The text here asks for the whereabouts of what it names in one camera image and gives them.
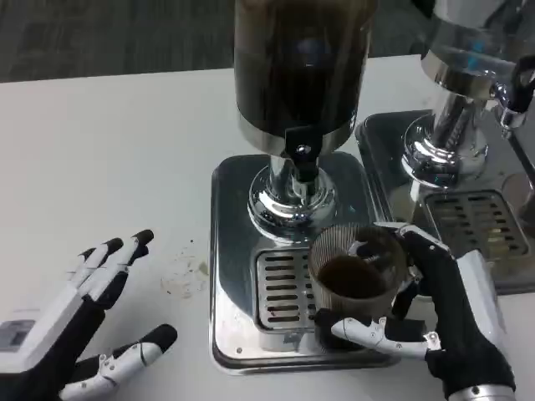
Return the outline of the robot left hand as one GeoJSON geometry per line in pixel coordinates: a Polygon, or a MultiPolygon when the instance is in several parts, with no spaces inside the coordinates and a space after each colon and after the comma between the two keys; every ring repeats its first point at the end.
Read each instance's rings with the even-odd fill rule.
{"type": "Polygon", "coordinates": [[[101,400],[168,351],[178,334],[161,324],[110,353],[81,357],[153,238],[147,229],[89,248],[42,309],[18,309],[1,321],[3,400],[101,400]]]}

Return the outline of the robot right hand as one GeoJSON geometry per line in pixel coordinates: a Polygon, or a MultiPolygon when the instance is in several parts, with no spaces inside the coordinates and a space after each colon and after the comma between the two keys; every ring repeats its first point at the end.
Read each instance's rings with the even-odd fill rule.
{"type": "Polygon", "coordinates": [[[512,400],[501,309],[478,250],[406,222],[335,225],[308,252],[322,344],[424,360],[448,400],[512,400]]]}

